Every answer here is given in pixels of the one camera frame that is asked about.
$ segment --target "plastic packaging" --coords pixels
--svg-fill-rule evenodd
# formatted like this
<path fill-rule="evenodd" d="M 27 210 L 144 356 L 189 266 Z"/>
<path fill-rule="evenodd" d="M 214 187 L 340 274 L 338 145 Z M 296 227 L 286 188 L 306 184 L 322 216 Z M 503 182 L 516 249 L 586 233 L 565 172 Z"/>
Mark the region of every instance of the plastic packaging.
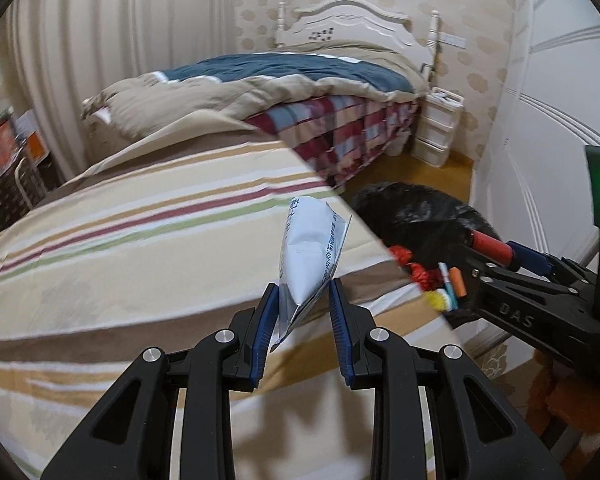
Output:
<path fill-rule="evenodd" d="M 280 252 L 278 340 L 275 350 L 309 313 L 333 277 L 349 222 L 310 196 L 294 198 Z"/>
<path fill-rule="evenodd" d="M 426 269 L 448 262 L 448 250 L 466 242 L 467 228 L 500 238 L 475 209 L 437 189 L 385 182 L 357 192 L 353 210 L 387 247 L 402 245 Z"/>

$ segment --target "curtain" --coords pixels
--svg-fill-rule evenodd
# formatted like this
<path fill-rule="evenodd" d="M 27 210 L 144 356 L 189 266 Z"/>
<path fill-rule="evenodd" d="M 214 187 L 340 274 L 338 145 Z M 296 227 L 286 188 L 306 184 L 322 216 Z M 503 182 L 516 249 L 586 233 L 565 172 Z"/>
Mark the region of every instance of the curtain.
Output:
<path fill-rule="evenodd" d="M 235 51 L 234 0 L 14 0 L 6 19 L 18 77 L 67 178 L 91 163 L 84 99 Z"/>

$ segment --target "white bedside drawer unit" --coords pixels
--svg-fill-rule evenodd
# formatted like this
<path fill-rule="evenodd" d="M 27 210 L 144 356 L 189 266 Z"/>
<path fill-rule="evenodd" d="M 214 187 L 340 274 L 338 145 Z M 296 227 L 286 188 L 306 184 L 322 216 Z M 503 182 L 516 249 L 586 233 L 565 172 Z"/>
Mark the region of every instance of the white bedside drawer unit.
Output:
<path fill-rule="evenodd" d="M 454 140 L 455 132 L 455 128 L 440 124 L 428 117 L 421 117 L 416 137 L 442 148 L 448 148 Z"/>
<path fill-rule="evenodd" d="M 440 168 L 448 158 L 463 110 L 462 96 L 433 87 L 422 103 L 413 156 Z"/>
<path fill-rule="evenodd" d="M 442 148 L 441 146 L 436 146 L 416 137 L 411 155 L 436 168 L 442 168 L 449 158 L 450 151 L 451 148 Z"/>

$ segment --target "plaid bed skirt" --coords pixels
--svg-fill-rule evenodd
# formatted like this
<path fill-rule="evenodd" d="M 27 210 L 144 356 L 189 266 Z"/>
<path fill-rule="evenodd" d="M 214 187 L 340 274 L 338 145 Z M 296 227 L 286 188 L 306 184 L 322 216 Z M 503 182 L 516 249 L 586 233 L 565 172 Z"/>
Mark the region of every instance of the plaid bed skirt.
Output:
<path fill-rule="evenodd" d="M 325 96 L 280 104 L 246 122 L 286 142 L 336 187 L 368 166 L 398 131 L 408 128 L 419 105 Z"/>

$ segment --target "red brush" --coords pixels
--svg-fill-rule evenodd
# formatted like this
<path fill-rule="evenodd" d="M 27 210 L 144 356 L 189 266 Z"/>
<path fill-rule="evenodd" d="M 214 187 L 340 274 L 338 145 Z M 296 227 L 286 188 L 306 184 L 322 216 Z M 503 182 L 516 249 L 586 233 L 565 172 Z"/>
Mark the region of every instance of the red brush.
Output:
<path fill-rule="evenodd" d="M 411 278 L 420 285 L 422 290 L 435 290 L 440 286 L 440 283 L 442 283 L 440 270 L 426 270 L 420 264 L 411 263 L 413 253 L 406 247 L 393 245 L 389 247 L 389 252 L 394 256 L 398 265 L 401 267 L 409 267 Z"/>
<path fill-rule="evenodd" d="M 401 245 L 392 245 L 389 252 L 394 256 L 395 261 L 401 267 L 406 267 L 413 257 L 413 253 Z"/>
<path fill-rule="evenodd" d="M 480 231 L 472 231 L 471 248 L 505 267 L 513 260 L 513 249 L 506 243 L 491 238 Z"/>

